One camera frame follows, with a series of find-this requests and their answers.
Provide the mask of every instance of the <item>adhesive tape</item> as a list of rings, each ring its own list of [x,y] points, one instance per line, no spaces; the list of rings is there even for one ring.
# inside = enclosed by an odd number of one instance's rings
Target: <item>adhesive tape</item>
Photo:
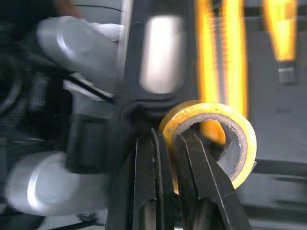
[[[227,125],[235,132],[240,145],[240,156],[233,173],[229,176],[234,188],[238,188],[253,169],[257,141],[253,127],[249,121],[235,109],[219,103],[205,103],[195,100],[182,103],[169,111],[163,118],[159,131],[163,134],[169,152],[176,136],[187,130],[191,125],[216,120]],[[174,189],[178,192],[177,180],[173,178]]]

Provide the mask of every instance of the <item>yellow tape roll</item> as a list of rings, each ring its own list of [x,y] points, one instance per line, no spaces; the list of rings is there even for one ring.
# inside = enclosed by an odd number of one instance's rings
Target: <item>yellow tape roll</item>
[[[239,187],[251,172],[256,158],[257,141],[253,127],[239,112],[227,105],[205,103],[203,101],[185,102],[172,109],[162,120],[159,131],[166,139],[169,151],[177,135],[191,125],[206,120],[217,120],[226,124],[236,133],[240,142],[240,158],[235,172],[229,175],[234,188]],[[174,189],[178,191],[176,179]]]

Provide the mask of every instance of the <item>gray metal panel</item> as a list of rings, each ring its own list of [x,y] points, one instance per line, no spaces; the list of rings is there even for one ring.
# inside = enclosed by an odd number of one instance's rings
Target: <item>gray metal panel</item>
[[[89,22],[121,24],[122,0],[74,0],[74,3]]]
[[[88,22],[120,24],[120,11],[95,6],[77,6],[77,8],[80,14],[84,16]]]
[[[77,6],[102,6],[121,10],[122,0],[74,0]]]

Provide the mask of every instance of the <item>machine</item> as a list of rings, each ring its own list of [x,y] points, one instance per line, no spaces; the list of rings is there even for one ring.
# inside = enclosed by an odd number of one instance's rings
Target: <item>machine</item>
[[[0,229],[306,229],[307,2],[282,2],[75,1],[119,42],[3,22]]]

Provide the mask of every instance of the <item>black cable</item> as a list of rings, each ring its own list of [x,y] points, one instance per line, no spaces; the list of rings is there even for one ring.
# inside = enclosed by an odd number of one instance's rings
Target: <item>black cable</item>
[[[97,219],[93,219],[93,220],[89,220],[87,222],[72,224],[72,225],[59,227],[59,228],[56,228],[56,229],[50,229],[50,230],[78,230],[78,229],[83,229],[83,228],[86,228],[86,227],[93,226],[93,225],[96,224],[96,222],[97,222]]]
[[[100,7],[100,8],[106,8],[106,9],[122,12],[122,10],[120,10],[120,9],[116,9],[116,8],[108,7],[108,6],[93,6],[93,5],[76,5],[76,6]]]
[[[86,89],[87,91],[91,92],[92,94],[100,97],[101,99],[105,100],[106,102],[110,103],[110,104],[114,104],[114,98],[110,98],[105,96],[104,94],[98,92],[97,90],[93,89],[92,87],[82,83],[81,81],[75,79],[74,77],[72,77],[71,75],[66,75],[65,79],[71,81],[72,83],[79,85],[80,87]]]

